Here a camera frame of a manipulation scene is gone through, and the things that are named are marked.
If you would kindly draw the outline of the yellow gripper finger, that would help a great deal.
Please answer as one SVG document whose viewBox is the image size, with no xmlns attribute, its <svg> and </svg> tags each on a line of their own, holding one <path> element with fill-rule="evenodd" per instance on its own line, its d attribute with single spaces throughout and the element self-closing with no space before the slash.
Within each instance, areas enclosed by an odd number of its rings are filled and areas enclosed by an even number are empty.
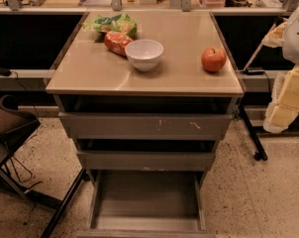
<svg viewBox="0 0 299 238">
<path fill-rule="evenodd" d="M 283 34 L 286 22 L 282 22 L 279 25 L 274 24 L 268 33 L 264 36 L 261 43 L 269 48 L 282 47 L 284 40 Z"/>
<path fill-rule="evenodd" d="M 299 115 L 299 65 L 275 78 L 271 97 L 263 129 L 269 133 L 281 133 Z"/>
</svg>

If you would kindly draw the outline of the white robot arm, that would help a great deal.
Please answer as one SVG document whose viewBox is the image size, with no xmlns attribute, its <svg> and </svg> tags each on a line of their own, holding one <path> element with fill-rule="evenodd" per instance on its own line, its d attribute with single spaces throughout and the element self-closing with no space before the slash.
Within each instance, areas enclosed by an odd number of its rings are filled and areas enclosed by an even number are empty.
<svg viewBox="0 0 299 238">
<path fill-rule="evenodd" d="M 299 6 L 261 42 L 270 48 L 282 47 L 283 57 L 294 63 L 291 70 L 275 78 L 272 100 L 265 111 L 264 130 L 281 133 L 299 115 Z"/>
</svg>

